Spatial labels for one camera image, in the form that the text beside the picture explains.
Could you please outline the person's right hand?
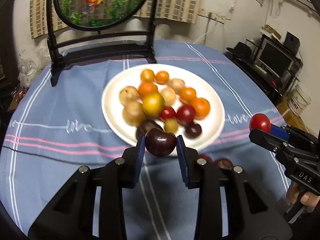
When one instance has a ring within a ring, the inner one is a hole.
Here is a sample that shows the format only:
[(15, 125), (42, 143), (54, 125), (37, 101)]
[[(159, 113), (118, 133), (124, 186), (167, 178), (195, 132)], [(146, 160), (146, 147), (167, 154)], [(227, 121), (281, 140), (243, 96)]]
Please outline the person's right hand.
[(297, 201), (305, 205), (307, 212), (311, 213), (314, 211), (319, 202), (319, 196), (311, 192), (306, 192), (299, 197), (299, 185), (296, 182), (291, 181), (289, 189), (286, 193), (286, 202), (287, 204), (295, 204)]

